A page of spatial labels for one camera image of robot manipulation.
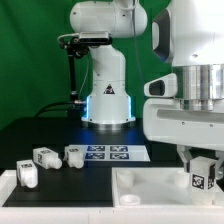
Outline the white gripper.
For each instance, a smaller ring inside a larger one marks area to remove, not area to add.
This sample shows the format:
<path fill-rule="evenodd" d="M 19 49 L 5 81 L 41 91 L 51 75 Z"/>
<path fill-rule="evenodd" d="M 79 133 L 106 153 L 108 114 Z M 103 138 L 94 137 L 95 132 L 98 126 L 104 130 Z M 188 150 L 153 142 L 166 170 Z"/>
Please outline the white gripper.
<path fill-rule="evenodd" d="M 217 180 L 224 177 L 224 100 L 213 111 L 186 111 L 178 100 L 150 98 L 143 107 L 143 132 L 150 141 L 176 144 L 185 172 L 190 171 L 191 147 L 218 150 Z"/>

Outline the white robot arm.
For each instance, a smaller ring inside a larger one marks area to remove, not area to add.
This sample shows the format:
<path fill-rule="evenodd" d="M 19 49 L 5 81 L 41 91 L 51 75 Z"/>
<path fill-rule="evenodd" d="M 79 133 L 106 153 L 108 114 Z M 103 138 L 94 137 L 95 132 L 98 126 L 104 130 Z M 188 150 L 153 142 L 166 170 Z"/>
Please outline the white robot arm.
<path fill-rule="evenodd" d="M 152 49 L 171 73 L 144 86 L 143 132 L 176 145 L 186 165 L 190 148 L 215 151 L 216 178 L 224 177 L 224 0 L 171 0 L 153 20 L 138 0 L 76 4 L 70 23 L 93 59 L 93 89 L 83 120 L 99 126 L 133 121 L 125 91 L 125 58 L 112 38 L 152 30 Z"/>

